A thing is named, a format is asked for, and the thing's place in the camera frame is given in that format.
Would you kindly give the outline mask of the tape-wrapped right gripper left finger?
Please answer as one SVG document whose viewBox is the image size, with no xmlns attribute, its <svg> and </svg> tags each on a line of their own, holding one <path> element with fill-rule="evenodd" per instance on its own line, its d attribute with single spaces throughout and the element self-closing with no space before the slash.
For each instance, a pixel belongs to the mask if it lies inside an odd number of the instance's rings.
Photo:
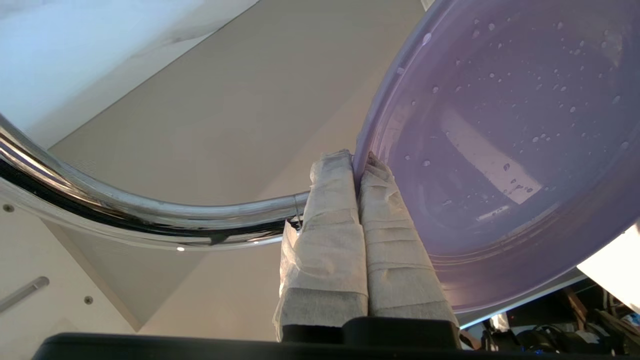
<svg viewBox="0 0 640 360">
<path fill-rule="evenodd" d="M 278 341 L 290 326 L 340 328 L 368 314 L 364 231 L 349 150 L 325 153 L 310 170 L 301 230 L 285 224 L 279 258 Z"/>
</svg>

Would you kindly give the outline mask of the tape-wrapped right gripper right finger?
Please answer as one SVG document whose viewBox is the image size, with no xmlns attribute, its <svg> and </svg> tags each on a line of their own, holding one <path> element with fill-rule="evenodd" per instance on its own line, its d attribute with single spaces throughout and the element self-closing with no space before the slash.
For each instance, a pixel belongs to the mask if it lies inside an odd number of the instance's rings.
<svg viewBox="0 0 640 360">
<path fill-rule="evenodd" d="M 359 183 L 369 314 L 460 325 L 393 172 L 369 153 Z"/>
</svg>

